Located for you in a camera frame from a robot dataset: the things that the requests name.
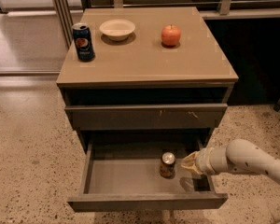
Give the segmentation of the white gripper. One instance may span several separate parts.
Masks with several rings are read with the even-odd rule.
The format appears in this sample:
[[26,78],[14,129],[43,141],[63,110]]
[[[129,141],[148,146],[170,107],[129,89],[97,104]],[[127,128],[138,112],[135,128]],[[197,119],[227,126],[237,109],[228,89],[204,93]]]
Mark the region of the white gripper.
[[196,175],[214,175],[216,172],[210,162],[212,151],[210,147],[192,152],[181,161],[181,167]]

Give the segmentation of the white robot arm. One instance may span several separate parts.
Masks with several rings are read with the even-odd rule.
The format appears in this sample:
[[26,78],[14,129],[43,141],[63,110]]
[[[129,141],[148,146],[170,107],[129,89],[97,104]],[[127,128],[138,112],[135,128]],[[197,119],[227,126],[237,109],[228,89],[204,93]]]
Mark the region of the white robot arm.
[[280,159],[244,139],[194,151],[181,161],[181,167],[196,175],[265,175],[280,185]]

